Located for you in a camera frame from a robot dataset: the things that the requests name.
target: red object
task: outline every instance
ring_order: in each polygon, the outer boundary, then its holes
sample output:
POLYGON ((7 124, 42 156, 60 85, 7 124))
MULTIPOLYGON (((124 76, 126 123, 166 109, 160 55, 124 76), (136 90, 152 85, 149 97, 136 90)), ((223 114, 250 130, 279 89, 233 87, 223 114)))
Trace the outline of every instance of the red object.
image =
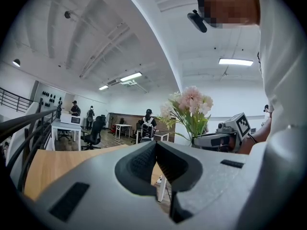
POLYGON ((116 132, 116 125, 112 125, 111 133, 115 133, 115 132, 116 132))

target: black strap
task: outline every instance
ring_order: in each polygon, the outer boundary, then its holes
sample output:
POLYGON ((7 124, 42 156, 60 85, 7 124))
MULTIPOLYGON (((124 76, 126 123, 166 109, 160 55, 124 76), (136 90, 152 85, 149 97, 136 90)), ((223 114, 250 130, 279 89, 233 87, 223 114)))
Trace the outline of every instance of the black strap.
POLYGON ((248 136, 254 141, 255 144, 257 144, 258 142, 255 140, 255 138, 252 137, 251 134, 248 134, 248 136))

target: backpack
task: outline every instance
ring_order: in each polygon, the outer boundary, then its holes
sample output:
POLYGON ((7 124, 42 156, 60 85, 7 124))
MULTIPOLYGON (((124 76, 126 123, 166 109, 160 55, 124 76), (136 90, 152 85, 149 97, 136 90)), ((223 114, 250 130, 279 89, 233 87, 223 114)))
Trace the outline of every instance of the backpack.
POLYGON ((92 109, 90 109, 89 112, 88 112, 88 116, 93 116, 93 114, 94 114, 94 111, 92 109))
POLYGON ((94 115, 94 111, 89 110, 88 115, 87 115, 87 121, 92 122, 93 121, 93 115, 94 115))
POLYGON ((146 118, 143 118, 144 123, 142 124, 141 129, 141 137, 147 138, 153 140, 154 138, 154 127, 152 125, 153 118, 151 117, 148 122, 146 121, 146 118))

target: microwave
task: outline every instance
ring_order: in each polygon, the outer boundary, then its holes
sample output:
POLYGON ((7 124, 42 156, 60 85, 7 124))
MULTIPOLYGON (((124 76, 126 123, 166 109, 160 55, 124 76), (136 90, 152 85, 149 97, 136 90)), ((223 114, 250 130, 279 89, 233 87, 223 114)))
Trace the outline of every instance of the microwave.
POLYGON ((62 113, 60 118, 61 123, 81 126, 81 118, 72 116, 69 113, 62 113))

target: fluorescent light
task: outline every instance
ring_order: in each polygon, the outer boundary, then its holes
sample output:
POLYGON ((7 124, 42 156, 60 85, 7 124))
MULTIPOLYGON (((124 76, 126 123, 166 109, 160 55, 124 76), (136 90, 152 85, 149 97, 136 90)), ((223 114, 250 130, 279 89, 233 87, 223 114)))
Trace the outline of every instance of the fluorescent light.
POLYGON ((105 89, 107 89, 109 86, 102 86, 99 90, 105 90, 105 89))
POLYGON ((242 60, 242 59, 220 59, 220 65, 241 65, 241 66, 251 66, 254 61, 242 60))
POLYGON ((130 79, 134 79, 134 78, 140 77, 141 75, 142 75, 142 74, 141 74, 140 72, 137 72, 137 73, 135 73, 135 74, 132 74, 132 75, 130 75, 130 76, 127 76, 127 77, 121 79, 121 81, 122 81, 122 82, 125 82, 125 81, 128 81, 128 80, 130 80, 130 79))

